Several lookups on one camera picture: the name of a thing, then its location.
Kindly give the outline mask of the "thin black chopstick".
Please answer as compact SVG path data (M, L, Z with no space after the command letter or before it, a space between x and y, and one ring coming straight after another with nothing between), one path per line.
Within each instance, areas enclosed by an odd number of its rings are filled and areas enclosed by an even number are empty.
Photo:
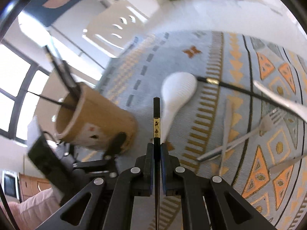
M72 110L72 111L75 110L75 106L73 106L73 105L65 104L65 103L63 103L63 102L59 102L59 101L53 100L53 99L51 99L51 98L48 98L48 97L46 97L46 96L42 96L42 95L40 95L40 94L36 94L36 93L30 92L30 91L28 91L28 92L31 93L31 94L33 94L33 95L36 95L36 96L40 97L40 98L43 99L43 100L46 100L46 101L51 102L51 103L53 103L53 104L60 105L60 106L62 106L62 107L64 107L64 108L67 108L68 110Z

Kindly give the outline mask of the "white ceramic soup spoon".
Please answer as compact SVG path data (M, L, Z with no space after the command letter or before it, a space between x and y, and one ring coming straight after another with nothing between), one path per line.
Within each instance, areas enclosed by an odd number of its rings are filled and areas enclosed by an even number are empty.
M196 77L187 72L172 73L163 81L161 87L163 101L160 121L161 143L165 142L176 114L192 98L196 88Z

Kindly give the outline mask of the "black chopstick gold band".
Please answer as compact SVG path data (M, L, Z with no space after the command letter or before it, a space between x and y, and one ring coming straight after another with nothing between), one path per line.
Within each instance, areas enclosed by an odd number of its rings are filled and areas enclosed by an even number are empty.
M267 103L269 103L271 105L277 106L277 107L285 110L286 112L291 113L291 114L293 114L293 115L295 115L295 116L297 116L297 117L299 117L300 119L303 120L303 118L301 116L299 116L299 114L294 112L293 110L291 110L289 108L286 108L285 106L281 105L280 103L274 102L272 99L269 99L267 97L263 97L263 96L261 96L259 94L255 94L252 91L248 91L246 89L243 89L243 88L240 88L240 87L237 87L237 86L225 83L223 81L216 80L214 78L197 76L196 79L198 81L204 82L206 84L218 85L220 87L224 87L224 88L227 88L227 89L231 89L231 90L238 91L238 92L241 92L243 94L252 96L252 97L257 98L259 100L265 101L265 102L267 102Z
M154 153L154 199L155 199L155 230L159 229L160 204L160 98L153 100L153 153Z

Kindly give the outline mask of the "silver metal fork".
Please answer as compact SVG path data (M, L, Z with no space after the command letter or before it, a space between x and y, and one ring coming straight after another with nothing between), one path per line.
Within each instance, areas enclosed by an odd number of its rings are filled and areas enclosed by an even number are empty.
M202 156L197 158L198 162L210 160L216 158L216 156L219 156L221 154L225 154L227 151L230 151L237 145L241 144L245 140L249 139L253 135L256 135L260 132L268 132L278 126L278 124L283 120L284 116L286 115L286 112L282 109L273 109L271 112L269 112L267 115L265 115L258 126L253 129L252 131L246 133L245 135L241 136L240 138L237 138L236 140L233 140L232 142L229 142L227 144L227 147L219 146L216 147L214 150L209 151Z

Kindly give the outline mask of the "silver metal spoon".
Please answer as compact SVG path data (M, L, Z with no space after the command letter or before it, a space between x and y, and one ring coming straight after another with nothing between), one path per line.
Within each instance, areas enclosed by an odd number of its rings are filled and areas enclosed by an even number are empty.
M282 163L279 163L278 165L273 166L272 168L270 168L269 173L270 174L275 174L275 173L279 173L284 171L285 169L287 169L288 167L296 164L298 161L302 160L303 158L305 158L307 156L307 154L303 154L299 157L296 157L294 159L291 160L287 160L284 161Z

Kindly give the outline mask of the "patterned blue orange table mat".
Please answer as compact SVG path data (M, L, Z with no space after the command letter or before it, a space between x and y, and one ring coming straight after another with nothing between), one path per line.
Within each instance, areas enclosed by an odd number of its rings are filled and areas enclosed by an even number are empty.
M174 72L216 78L246 90L259 81L269 90L306 104L306 58L255 37L217 31L177 31L135 42L110 61L97 90L138 121L131 149L118 158L120 170L131 167L153 139L153 98ZM260 131L218 159L197 158L222 144L225 102L233 104L229 140L255 129L274 110L246 94L198 83L189 102L178 112L167 146L180 164L210 178L220 174L277 229L296 229L306 215L306 160L275 174L269 169L306 153L306 123L286 114L278 126Z

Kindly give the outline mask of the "silver metal knife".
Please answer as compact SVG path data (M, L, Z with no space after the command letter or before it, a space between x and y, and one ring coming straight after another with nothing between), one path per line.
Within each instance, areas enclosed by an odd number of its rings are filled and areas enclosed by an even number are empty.
M224 131L223 131L223 142L222 142L222 150L221 150L221 161L219 165L219 176L222 176L223 162L224 162L225 153L227 150L230 129L232 127L232 117L233 117L233 103L227 100L226 105L225 105Z

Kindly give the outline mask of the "black chopstick long curved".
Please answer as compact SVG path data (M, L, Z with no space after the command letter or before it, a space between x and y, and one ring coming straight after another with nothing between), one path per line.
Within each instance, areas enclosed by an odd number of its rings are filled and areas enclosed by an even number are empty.
M63 77L66 82L66 87L69 89L69 92L72 93L72 95L75 97L76 100L80 98L81 95L81 89L79 84L75 81L75 79L72 77L70 73L70 68L68 63L65 60L62 60L62 66L63 66Z

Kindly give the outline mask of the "white chair with cutouts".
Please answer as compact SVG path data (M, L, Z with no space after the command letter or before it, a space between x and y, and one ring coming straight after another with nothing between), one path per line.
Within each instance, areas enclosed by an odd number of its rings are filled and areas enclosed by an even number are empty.
M94 17L82 38L108 57L117 58L142 34L147 21L148 17L130 2L120 0Z

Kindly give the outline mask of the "brown wooden utensil holder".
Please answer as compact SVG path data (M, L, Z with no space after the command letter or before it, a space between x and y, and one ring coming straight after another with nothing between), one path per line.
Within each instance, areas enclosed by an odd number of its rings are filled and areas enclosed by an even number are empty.
M55 131L59 140L93 150L106 150L121 132L126 140L121 153L131 148L137 133L137 120L132 113L121 109L87 84L80 82L78 101L68 94L64 104L74 110L60 107Z

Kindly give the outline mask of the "white dotted rice paddle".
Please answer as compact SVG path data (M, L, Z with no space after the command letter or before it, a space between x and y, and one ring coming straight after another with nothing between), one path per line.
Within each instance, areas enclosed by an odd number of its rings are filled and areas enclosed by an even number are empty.
M262 93L268 96L272 101L276 102L281 108L283 108L284 110L290 110L295 115L300 117L304 122L307 122L306 106L290 101L278 94L273 93L257 80L253 81L253 84L257 89L259 89Z

